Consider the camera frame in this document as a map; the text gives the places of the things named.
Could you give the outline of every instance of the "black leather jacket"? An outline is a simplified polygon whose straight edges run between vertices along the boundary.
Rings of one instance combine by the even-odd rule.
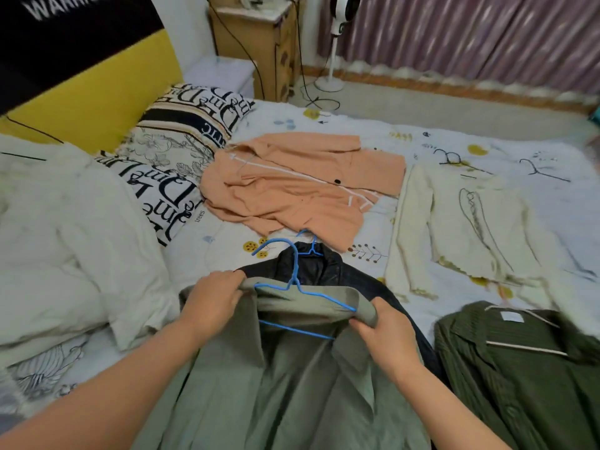
[[[297,242],[299,253],[309,252],[309,243]],[[300,284],[307,286],[348,286],[358,290],[366,299],[372,300],[381,297],[395,309],[407,316],[415,329],[416,342],[421,352],[424,365],[439,378],[446,386],[449,385],[446,372],[442,367],[438,355],[431,344],[408,312],[402,307],[398,299],[385,285],[366,273],[344,264],[341,256],[322,243],[317,243],[314,250],[323,256],[309,254],[298,258],[298,279]],[[292,276],[294,255],[292,248],[282,251],[277,258],[242,267],[248,278],[263,277],[288,282]]]

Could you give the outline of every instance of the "headboard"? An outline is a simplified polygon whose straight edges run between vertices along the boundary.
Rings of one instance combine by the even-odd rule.
[[[183,80],[151,0],[2,0],[0,33],[0,133],[26,140],[113,151]]]

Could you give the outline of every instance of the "clothing label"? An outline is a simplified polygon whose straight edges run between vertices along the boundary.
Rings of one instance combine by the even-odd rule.
[[[523,319],[521,314],[519,314],[518,312],[500,311],[500,315],[502,316],[502,318],[504,320],[510,320],[512,322],[521,322],[521,323],[525,322],[525,320]]]

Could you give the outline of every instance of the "floor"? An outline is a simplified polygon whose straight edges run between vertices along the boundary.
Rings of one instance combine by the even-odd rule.
[[[354,118],[382,120],[391,124],[414,125],[424,128],[450,129],[463,133],[509,140],[563,139],[576,146],[584,145],[600,129],[573,112],[478,101],[461,97],[436,95],[413,90],[346,82],[337,93],[317,90],[314,77],[307,77],[311,98],[332,98],[318,101],[323,110]],[[291,104],[304,107],[309,103],[302,78],[296,84]]]

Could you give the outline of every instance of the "patterned pillow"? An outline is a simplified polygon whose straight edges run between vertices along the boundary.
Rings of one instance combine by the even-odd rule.
[[[158,98],[116,151],[153,166],[168,166],[200,182],[238,123],[255,105],[237,93],[188,83]]]
[[[161,170],[106,152],[100,152],[95,159],[131,185],[164,247],[204,202],[198,185],[174,170]]]

